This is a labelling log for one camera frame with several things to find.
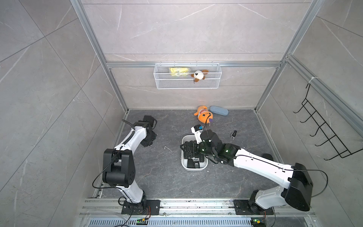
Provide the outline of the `black silver Mercedes key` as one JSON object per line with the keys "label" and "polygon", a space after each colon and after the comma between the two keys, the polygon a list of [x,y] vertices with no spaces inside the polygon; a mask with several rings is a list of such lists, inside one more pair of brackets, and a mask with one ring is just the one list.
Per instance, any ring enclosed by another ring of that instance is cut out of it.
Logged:
{"label": "black silver Mercedes key", "polygon": [[231,133],[231,138],[232,138],[232,139],[235,139],[236,135],[237,135],[237,130],[234,130],[234,131]]}

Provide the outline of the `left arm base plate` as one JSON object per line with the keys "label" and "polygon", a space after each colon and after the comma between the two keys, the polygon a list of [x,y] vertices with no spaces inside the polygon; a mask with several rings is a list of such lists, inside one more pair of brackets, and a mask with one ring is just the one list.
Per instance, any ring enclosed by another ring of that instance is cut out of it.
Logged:
{"label": "left arm base plate", "polygon": [[140,203],[124,202],[121,214],[133,215],[158,215],[160,211],[160,200],[144,200]]}

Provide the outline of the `white storage box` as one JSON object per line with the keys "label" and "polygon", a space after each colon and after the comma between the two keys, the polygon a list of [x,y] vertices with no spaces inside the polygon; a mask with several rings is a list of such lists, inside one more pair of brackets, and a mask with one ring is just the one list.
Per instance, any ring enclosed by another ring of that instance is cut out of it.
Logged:
{"label": "white storage box", "polygon": [[[185,142],[188,142],[188,141],[192,141],[193,142],[193,154],[190,154],[189,155],[189,159],[193,159],[194,161],[199,161],[199,156],[200,155],[204,155],[202,153],[200,153],[199,151],[199,144],[196,142],[195,140],[195,136],[194,135],[186,135],[183,137],[182,139],[182,144],[184,144]],[[187,161],[188,159],[184,159],[183,158],[183,151],[181,151],[181,164],[183,166],[183,168],[187,171],[194,171],[194,172],[198,172],[198,171],[202,171],[204,170],[207,166],[208,166],[208,159],[205,157],[205,162],[203,163],[200,163],[200,169],[190,169],[187,167]]]}

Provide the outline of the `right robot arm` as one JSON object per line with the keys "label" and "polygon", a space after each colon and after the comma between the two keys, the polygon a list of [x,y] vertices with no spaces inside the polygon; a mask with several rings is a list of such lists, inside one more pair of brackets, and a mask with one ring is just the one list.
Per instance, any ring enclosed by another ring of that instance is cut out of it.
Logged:
{"label": "right robot arm", "polygon": [[236,213],[267,213],[275,206],[285,206],[309,211],[313,195],[313,181],[307,169],[300,163],[293,166],[275,162],[271,155],[262,157],[230,143],[223,143],[216,133],[205,125],[191,128],[192,134],[185,136],[180,148],[182,165],[185,169],[204,168],[204,162],[224,164],[249,170],[275,183],[276,187],[255,190],[248,200],[234,200]]}

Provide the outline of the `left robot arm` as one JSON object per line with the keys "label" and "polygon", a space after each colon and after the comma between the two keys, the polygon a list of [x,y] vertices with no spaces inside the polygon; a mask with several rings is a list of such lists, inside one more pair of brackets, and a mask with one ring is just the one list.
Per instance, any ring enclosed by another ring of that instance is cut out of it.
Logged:
{"label": "left robot arm", "polygon": [[92,187],[101,176],[102,181],[108,184],[107,189],[117,189],[125,198],[123,205],[131,210],[131,213],[139,213],[147,210],[147,199],[145,192],[140,189],[135,181],[136,167],[134,153],[139,145],[151,146],[157,134],[153,131],[157,125],[157,120],[150,115],[143,117],[143,120],[133,124],[123,120],[131,127],[127,137],[116,147],[108,148],[103,154],[103,170],[93,180]]}

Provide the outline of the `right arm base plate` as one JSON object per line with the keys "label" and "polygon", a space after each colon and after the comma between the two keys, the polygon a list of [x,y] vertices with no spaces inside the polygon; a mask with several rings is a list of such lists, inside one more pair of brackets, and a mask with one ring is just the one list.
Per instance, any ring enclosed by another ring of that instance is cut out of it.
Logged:
{"label": "right arm base plate", "polygon": [[249,200],[233,200],[236,215],[274,215],[272,208],[263,209]]}

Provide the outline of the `black silver car key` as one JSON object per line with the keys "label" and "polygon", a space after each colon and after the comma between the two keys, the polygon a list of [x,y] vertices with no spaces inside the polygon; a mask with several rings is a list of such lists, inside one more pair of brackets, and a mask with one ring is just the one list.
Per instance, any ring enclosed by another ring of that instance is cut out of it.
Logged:
{"label": "black silver car key", "polygon": [[200,169],[200,162],[194,161],[193,159],[188,159],[187,161],[187,167],[190,169]]}

